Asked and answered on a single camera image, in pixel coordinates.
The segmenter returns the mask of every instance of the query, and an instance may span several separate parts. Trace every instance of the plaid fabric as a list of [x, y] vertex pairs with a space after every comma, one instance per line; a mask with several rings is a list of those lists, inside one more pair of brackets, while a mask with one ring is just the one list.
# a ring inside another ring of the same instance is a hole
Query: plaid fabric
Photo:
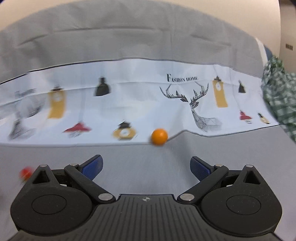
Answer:
[[264, 67], [261, 88], [270, 111], [296, 142], [296, 75], [286, 73], [282, 61], [273, 56]]

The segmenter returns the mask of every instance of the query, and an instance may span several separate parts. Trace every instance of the wall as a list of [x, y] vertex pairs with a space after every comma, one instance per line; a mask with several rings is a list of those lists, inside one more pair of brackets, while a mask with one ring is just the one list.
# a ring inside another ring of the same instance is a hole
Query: wall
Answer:
[[[281, 48], [279, 57], [288, 72], [296, 73], [296, 8], [291, 3], [282, 3], [281, 7]], [[294, 47], [286, 49], [286, 44]]]
[[[0, 5], [0, 30], [38, 10], [77, 0], [4, 0]], [[278, 0], [164, 0], [225, 20], [260, 39], [278, 55], [281, 20]]]

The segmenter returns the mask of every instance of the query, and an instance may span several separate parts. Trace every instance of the orange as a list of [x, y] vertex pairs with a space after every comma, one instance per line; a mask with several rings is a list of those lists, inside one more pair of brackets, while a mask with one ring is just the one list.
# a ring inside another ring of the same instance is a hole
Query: orange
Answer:
[[163, 145], [168, 140], [168, 133], [164, 129], [156, 129], [152, 132], [151, 141], [154, 145]]

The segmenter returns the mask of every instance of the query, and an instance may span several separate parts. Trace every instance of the deer print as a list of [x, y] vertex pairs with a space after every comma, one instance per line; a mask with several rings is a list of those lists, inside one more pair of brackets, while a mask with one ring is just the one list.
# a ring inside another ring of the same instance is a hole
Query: deer print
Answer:
[[[194, 97], [191, 100], [191, 102], [189, 103], [191, 111], [192, 111], [192, 115], [194, 118], [194, 121], [197, 125], [197, 127], [205, 132], [208, 131], [213, 131], [213, 130], [218, 130], [221, 128], [221, 121], [219, 121], [217, 118], [204, 118], [199, 116], [196, 112], [195, 112], [195, 108], [198, 106], [199, 102], [197, 101], [198, 99], [200, 99], [201, 97], [205, 96], [208, 89], [209, 89], [209, 84], [207, 84], [207, 89], [205, 90], [205, 88], [200, 85], [199, 83], [195, 82], [196, 84], [198, 84], [201, 87], [201, 92], [198, 95], [196, 93], [195, 90], [193, 90], [194, 92]], [[166, 89], [166, 93], [163, 92], [163, 90], [160, 88], [161, 92], [163, 93], [163, 95], [169, 99], [175, 99], [178, 98], [183, 102], [188, 102], [187, 98], [185, 97], [185, 95], [179, 94], [178, 91], [176, 91], [176, 95], [172, 95], [169, 92], [169, 88], [170, 88], [171, 84], [169, 85], [169, 87]]]

